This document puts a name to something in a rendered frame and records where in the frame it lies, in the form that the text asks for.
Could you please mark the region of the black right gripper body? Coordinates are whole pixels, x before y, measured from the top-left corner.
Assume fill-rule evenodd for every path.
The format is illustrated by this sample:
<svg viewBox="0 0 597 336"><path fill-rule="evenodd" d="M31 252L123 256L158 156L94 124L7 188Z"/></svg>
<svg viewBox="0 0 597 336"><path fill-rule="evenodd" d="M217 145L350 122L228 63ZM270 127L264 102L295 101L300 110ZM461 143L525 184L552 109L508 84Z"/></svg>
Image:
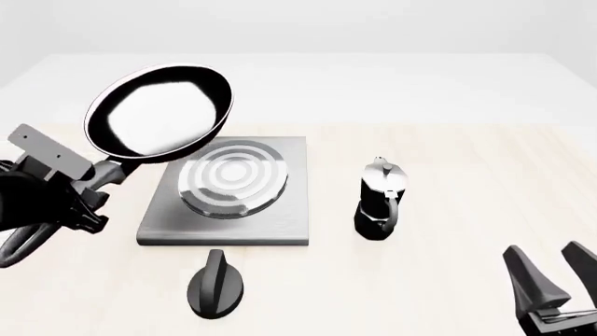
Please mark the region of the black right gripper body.
<svg viewBox="0 0 597 336"><path fill-rule="evenodd" d="M597 308L562 313L516 304L515 315L526 336L597 336Z"/></svg>

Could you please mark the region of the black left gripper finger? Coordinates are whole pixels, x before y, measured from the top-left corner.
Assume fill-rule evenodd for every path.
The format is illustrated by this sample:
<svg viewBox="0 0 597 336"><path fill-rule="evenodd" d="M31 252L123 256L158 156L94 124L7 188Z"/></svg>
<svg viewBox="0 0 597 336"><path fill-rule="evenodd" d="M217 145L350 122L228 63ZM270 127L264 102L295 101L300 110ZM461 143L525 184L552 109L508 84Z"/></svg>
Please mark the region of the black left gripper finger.
<svg viewBox="0 0 597 336"><path fill-rule="evenodd" d="M102 208L108 201L110 195L107 192L84 189L80 192L80 197L88 208Z"/></svg>

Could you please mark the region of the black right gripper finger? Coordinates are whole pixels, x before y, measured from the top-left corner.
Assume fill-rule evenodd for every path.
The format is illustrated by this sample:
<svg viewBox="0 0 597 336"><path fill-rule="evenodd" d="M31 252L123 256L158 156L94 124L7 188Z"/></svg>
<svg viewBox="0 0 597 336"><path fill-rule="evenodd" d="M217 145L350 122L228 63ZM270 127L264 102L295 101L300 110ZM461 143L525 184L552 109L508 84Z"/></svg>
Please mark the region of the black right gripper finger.
<svg viewBox="0 0 597 336"><path fill-rule="evenodd" d="M562 307L571 300L569 293L541 273L517 245L510 245L504 251L503 260L513 288L518 319L537 310Z"/></svg>
<svg viewBox="0 0 597 336"><path fill-rule="evenodd" d="M581 243L572 241L562 249L562 255L597 308L597 254Z"/></svg>

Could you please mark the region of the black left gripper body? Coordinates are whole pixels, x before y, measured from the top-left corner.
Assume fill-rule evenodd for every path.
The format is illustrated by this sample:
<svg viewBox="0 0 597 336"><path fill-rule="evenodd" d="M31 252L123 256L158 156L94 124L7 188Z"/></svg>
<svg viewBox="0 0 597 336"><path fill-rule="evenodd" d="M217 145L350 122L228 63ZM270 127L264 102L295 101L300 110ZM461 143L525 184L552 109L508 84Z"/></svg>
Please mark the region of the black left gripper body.
<svg viewBox="0 0 597 336"><path fill-rule="evenodd" d="M73 231L87 231L96 234L103 231L109 217L96 214L96 211L101 208L88 208L80 197L80 192L83 190L78 191L72 185L65 187L60 223Z"/></svg>

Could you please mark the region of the black frying pan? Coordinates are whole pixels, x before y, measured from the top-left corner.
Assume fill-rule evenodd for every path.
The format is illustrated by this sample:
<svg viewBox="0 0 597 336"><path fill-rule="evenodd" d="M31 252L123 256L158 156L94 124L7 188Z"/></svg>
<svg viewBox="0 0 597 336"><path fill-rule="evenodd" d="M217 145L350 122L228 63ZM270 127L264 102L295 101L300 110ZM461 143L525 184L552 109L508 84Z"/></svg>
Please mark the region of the black frying pan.
<svg viewBox="0 0 597 336"><path fill-rule="evenodd" d="M193 63L149 66L117 80L90 104L84 134L104 159L92 161L95 174L88 181L51 170L24 150L13 162L17 170L46 181L104 192L142 164L182 159L207 145L223 128L232 105L232 87L215 69ZM42 223L8 230L0 244L0 269L29 257L59 229L68 228Z"/></svg>

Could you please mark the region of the flat grey stove plate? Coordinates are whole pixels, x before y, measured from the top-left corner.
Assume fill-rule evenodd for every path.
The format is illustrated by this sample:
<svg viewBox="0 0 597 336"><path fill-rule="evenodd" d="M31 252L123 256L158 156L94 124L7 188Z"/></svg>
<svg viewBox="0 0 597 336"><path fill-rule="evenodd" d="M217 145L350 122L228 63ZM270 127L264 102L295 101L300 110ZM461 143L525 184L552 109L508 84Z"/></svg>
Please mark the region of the flat grey stove plate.
<svg viewBox="0 0 597 336"><path fill-rule="evenodd" d="M303 136L220 136L171 161L139 245L308 245Z"/></svg>

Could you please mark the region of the round black stove knob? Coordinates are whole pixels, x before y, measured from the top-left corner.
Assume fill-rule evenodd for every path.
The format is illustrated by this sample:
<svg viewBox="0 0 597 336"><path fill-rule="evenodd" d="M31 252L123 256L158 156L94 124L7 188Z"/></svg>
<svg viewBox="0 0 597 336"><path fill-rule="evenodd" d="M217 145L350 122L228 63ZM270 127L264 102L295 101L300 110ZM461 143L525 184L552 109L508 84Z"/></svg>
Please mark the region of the round black stove knob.
<svg viewBox="0 0 597 336"><path fill-rule="evenodd" d="M190 279L187 303L195 315L218 319L232 313L244 293L243 277L221 249L209 251L205 265Z"/></svg>

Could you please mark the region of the pale grey plate on stalk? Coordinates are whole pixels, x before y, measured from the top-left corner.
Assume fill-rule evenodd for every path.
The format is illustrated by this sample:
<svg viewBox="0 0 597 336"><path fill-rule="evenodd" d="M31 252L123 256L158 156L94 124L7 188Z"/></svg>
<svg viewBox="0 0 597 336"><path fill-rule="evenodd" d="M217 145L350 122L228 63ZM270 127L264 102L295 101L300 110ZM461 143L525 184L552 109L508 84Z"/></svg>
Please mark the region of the pale grey plate on stalk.
<svg viewBox="0 0 597 336"><path fill-rule="evenodd" d="M10 134L8 141L24 150L27 156L33 157L51 170L57 170L75 181L88 181L95 174L91 161L30 125L24 123L19 125Z"/></svg>

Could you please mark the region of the black and silver moka pot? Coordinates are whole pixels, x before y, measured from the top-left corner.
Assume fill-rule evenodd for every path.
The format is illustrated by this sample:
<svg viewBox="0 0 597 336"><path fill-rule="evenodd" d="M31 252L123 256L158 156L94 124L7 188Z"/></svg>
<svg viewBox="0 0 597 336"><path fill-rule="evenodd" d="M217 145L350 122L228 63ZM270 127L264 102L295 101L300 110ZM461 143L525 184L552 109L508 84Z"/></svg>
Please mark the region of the black and silver moka pot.
<svg viewBox="0 0 597 336"><path fill-rule="evenodd" d="M386 240L398 223L398 208L407 189L408 176L397 165L378 156L360 178L360 197L354 229L372 241Z"/></svg>

